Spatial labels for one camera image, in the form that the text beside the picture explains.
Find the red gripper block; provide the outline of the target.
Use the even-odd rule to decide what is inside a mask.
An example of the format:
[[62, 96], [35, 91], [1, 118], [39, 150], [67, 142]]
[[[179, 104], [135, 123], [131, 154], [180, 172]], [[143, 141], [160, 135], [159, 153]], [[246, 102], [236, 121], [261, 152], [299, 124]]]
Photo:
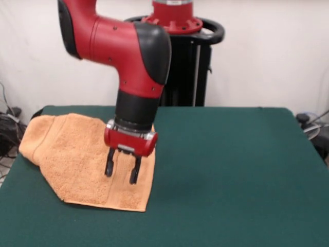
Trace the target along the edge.
[[141, 166], [141, 157], [148, 157], [152, 154], [158, 140], [157, 132], [149, 132], [146, 135], [133, 136], [120, 132], [119, 130], [105, 128], [104, 142], [110, 147], [104, 174], [111, 177], [113, 174], [115, 149], [121, 149], [134, 154], [134, 167], [131, 171], [130, 184], [136, 184]]

